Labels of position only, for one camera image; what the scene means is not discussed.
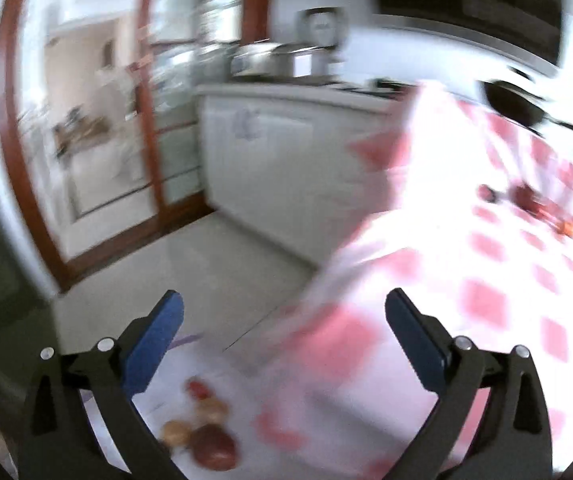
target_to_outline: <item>wooden door frame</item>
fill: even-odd
[[[24,161],[16,105],[16,53],[24,0],[4,0],[0,17],[0,145],[13,193],[38,252],[60,290],[71,286],[71,269],[51,238]]]
[[[65,260],[42,216],[22,149],[16,101],[16,54],[24,3],[25,0],[4,0],[0,17],[0,145],[13,193],[33,242],[60,291],[65,292],[89,274],[173,230],[208,215],[213,210],[207,205],[204,192],[195,193],[172,204],[167,203],[164,198],[150,79],[153,62],[150,44],[151,0],[140,0],[135,38],[139,53],[139,84],[136,97],[138,119],[144,139],[144,156],[151,177],[157,213],[79,256]],[[243,42],[263,39],[266,36],[268,6],[269,0],[243,1]]]

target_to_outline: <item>wall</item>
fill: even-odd
[[[135,28],[137,17],[128,12],[116,20],[116,66],[128,66],[137,60]]]
[[[462,41],[425,32],[377,27],[373,23],[375,0],[272,0],[271,38],[280,42],[297,41],[297,12],[327,6],[345,7],[348,15],[348,37],[337,53],[344,60],[340,75],[345,80],[363,83],[375,76],[408,82],[438,79],[452,92],[483,101],[477,81],[514,80],[507,65],[520,66],[500,54]],[[551,115],[573,123],[573,0],[566,0],[565,12],[558,76],[550,80],[521,68],[535,76],[536,92],[555,100],[549,109]],[[558,137],[557,142],[573,152],[573,134],[564,131]]]
[[[20,115],[41,107],[46,98],[44,47],[47,43],[46,9],[50,0],[25,0],[24,19],[19,33],[20,62],[17,66],[19,85],[16,94]]]
[[[115,20],[87,25],[64,33],[47,48],[46,81],[52,123],[64,120],[68,111],[78,105],[92,117],[102,115],[96,72],[102,67],[102,48],[115,38],[115,33]]]

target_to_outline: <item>metal screw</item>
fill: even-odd
[[[98,350],[100,352],[108,352],[113,346],[115,346],[116,342],[113,341],[110,337],[105,337],[104,339],[100,340],[98,343]]]
[[[465,335],[458,335],[455,338],[455,346],[460,350],[470,350],[473,348],[473,341],[467,338]]]
[[[40,352],[40,357],[44,359],[44,361],[48,361],[54,355],[55,355],[55,350],[53,350],[53,348],[51,348],[50,346],[42,348],[42,351]]]
[[[524,345],[517,345],[515,347],[515,353],[524,359],[528,359],[531,355],[530,350]]]

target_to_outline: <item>cooking pot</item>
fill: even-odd
[[[331,82],[329,64],[332,54],[323,47],[305,43],[284,43],[273,49],[274,75],[298,84],[327,84]]]
[[[257,41],[237,49],[231,59],[231,76],[235,79],[262,79],[275,72],[271,52],[281,43]]]

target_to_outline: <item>white kitchen cabinet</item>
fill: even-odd
[[[295,254],[322,264],[348,233],[360,194],[364,170],[346,143],[373,131],[387,102],[365,102],[360,96],[358,101],[369,105],[365,110],[283,95],[202,92],[209,202]]]

